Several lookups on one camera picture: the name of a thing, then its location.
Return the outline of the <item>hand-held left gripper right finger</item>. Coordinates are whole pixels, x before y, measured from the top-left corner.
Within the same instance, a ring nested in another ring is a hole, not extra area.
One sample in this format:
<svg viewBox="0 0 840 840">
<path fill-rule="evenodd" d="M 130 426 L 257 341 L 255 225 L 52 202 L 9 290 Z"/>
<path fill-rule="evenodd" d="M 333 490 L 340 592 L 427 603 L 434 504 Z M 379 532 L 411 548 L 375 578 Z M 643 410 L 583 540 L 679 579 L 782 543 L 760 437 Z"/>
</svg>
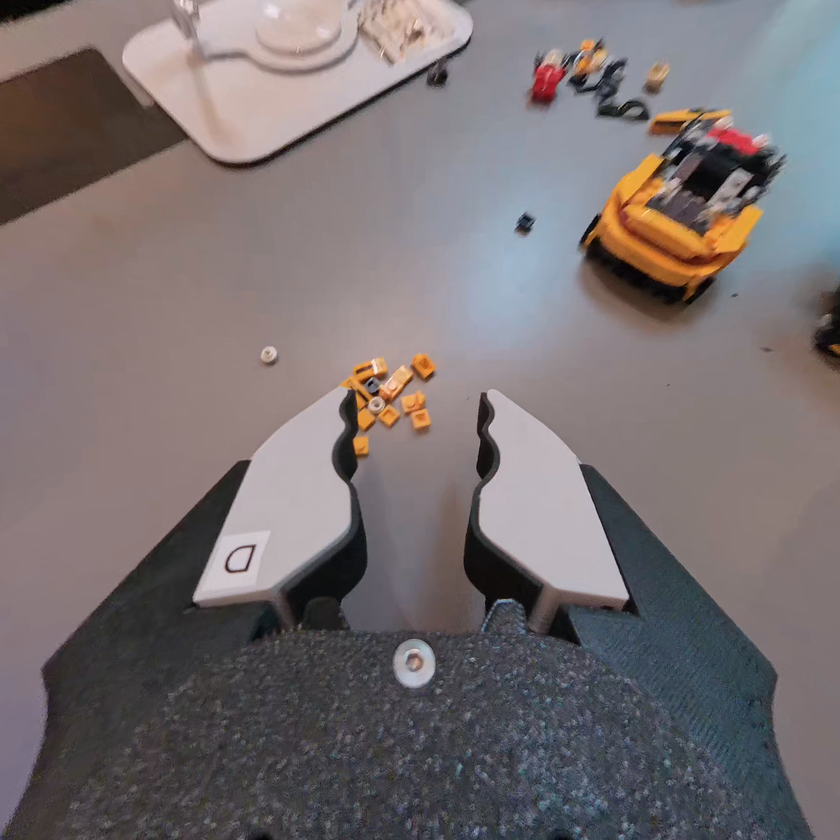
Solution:
<svg viewBox="0 0 840 840">
<path fill-rule="evenodd" d="M 514 602 L 530 632 L 573 634 L 573 606 L 630 615 L 632 594 L 572 448 L 497 389 L 480 396 L 477 433 L 464 568 L 485 619 Z"/>
</svg>

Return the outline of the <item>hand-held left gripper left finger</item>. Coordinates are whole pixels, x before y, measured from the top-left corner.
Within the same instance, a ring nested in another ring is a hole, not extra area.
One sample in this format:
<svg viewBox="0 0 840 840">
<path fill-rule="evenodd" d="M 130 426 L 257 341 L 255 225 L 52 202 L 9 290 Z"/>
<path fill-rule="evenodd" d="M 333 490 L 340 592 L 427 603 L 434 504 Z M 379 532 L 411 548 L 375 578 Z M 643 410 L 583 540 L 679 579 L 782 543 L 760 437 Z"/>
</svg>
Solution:
<svg viewBox="0 0 840 840">
<path fill-rule="evenodd" d="M 270 604 L 284 628 L 337 603 L 368 556 L 358 492 L 354 394 L 336 387 L 254 453 L 193 594 L 199 607 Z"/>
</svg>

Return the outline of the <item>pile of yellow lego bricks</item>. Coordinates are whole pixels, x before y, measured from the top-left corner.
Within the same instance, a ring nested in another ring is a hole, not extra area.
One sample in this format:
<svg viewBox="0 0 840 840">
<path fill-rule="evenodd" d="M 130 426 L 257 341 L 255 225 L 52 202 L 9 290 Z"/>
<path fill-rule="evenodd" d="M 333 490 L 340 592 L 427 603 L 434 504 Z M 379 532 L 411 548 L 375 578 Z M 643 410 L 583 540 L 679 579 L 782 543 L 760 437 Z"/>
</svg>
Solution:
<svg viewBox="0 0 840 840">
<path fill-rule="evenodd" d="M 340 386 L 353 394 L 357 432 L 353 451 L 358 458 L 370 454 L 369 432 L 375 426 L 394 428 L 406 419 L 417 435 L 432 429 L 425 384 L 436 375 L 436 364 L 427 353 L 416 353 L 407 364 L 391 367 L 384 357 L 374 357 L 353 367 Z"/>
</svg>

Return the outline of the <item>yellow lego car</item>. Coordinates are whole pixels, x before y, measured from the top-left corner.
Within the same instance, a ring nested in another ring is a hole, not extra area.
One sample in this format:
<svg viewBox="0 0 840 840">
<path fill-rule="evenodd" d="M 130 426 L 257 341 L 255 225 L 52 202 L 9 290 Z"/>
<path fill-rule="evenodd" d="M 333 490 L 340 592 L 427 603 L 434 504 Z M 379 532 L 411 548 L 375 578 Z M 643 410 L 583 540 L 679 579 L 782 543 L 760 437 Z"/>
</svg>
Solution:
<svg viewBox="0 0 840 840">
<path fill-rule="evenodd" d="M 670 137 L 616 184 L 581 247 L 632 286 L 690 305 L 749 245 L 787 155 L 732 116 Z"/>
</svg>

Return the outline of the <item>yellow lego car roof section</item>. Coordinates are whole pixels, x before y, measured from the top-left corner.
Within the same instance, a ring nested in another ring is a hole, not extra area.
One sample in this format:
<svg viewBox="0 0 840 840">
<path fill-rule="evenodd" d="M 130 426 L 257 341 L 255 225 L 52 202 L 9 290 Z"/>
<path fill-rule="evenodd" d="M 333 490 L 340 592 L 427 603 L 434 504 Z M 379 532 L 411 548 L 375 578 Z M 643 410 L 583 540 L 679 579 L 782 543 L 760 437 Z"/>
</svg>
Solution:
<svg viewBox="0 0 840 840">
<path fill-rule="evenodd" d="M 833 291 L 828 310 L 816 324 L 813 347 L 825 357 L 839 361 L 839 287 Z"/>
</svg>

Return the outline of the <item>yellow lego side panel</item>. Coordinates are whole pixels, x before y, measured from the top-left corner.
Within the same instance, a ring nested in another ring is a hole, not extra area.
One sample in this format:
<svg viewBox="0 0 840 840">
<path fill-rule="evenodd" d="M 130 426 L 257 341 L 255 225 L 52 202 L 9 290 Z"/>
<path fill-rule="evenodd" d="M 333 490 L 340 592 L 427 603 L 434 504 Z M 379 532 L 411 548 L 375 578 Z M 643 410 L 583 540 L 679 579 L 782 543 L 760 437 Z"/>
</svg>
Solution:
<svg viewBox="0 0 840 840">
<path fill-rule="evenodd" d="M 686 127 L 699 121 L 718 121 L 732 115 L 729 109 L 684 108 L 661 112 L 654 116 L 648 125 L 647 132 L 651 135 L 675 136 L 686 130 Z"/>
</svg>

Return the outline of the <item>red lego minifigure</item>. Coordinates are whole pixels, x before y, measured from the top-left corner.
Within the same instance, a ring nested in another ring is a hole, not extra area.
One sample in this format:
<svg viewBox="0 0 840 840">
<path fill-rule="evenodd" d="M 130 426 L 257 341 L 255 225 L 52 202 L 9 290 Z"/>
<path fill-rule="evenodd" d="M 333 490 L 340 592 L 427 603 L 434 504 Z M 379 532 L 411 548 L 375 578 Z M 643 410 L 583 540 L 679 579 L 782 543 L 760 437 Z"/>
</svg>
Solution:
<svg viewBox="0 0 840 840">
<path fill-rule="evenodd" d="M 567 73 L 568 55 L 561 49 L 537 54 L 533 61 L 530 101 L 551 104 Z"/>
</svg>

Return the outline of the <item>pile of small lego pieces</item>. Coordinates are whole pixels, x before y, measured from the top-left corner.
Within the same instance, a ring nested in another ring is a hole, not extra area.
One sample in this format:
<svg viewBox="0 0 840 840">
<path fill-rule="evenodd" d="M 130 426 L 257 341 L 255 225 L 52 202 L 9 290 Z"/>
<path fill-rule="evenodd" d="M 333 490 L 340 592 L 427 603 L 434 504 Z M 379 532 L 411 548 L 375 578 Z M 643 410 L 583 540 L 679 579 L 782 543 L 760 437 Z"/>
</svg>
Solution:
<svg viewBox="0 0 840 840">
<path fill-rule="evenodd" d="M 625 78 L 626 58 L 611 58 L 605 41 L 585 41 L 574 58 L 569 85 L 578 95 L 591 94 L 599 109 L 612 106 Z"/>
</svg>

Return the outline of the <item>sticker sheet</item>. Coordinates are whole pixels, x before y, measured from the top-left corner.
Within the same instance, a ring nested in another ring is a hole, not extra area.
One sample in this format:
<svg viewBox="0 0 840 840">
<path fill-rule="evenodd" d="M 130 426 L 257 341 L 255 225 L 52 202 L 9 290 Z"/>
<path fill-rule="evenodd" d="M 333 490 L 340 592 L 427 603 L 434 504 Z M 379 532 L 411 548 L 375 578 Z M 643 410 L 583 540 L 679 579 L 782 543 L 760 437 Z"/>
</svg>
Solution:
<svg viewBox="0 0 840 840">
<path fill-rule="evenodd" d="M 455 17 L 439 1 L 366 1 L 359 30 L 382 60 L 395 65 L 442 45 L 455 32 Z"/>
</svg>

